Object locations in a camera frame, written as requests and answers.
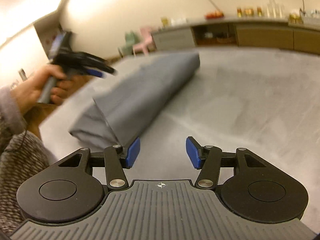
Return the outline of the person's left hand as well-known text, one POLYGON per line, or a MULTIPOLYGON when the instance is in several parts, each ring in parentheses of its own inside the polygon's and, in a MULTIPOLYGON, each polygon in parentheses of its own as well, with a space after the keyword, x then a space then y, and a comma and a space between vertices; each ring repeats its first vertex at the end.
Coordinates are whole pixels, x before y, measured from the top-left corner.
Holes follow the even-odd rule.
POLYGON ((60 66, 50 64, 43 66, 31 78, 11 91, 22 115, 35 106, 50 77, 58 79, 55 87, 49 91, 53 104, 61 105, 72 94, 75 87, 74 79, 68 78, 60 66))

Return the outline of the grey knit sleeve forearm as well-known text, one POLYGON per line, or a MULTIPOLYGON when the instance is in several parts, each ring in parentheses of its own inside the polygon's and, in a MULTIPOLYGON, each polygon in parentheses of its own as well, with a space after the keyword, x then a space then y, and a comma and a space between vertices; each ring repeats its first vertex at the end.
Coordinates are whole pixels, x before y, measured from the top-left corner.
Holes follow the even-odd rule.
POLYGON ((46 149, 26 130, 9 87, 1 88, 1 232, 11 234, 24 220, 17 202, 18 188, 48 167, 46 149))

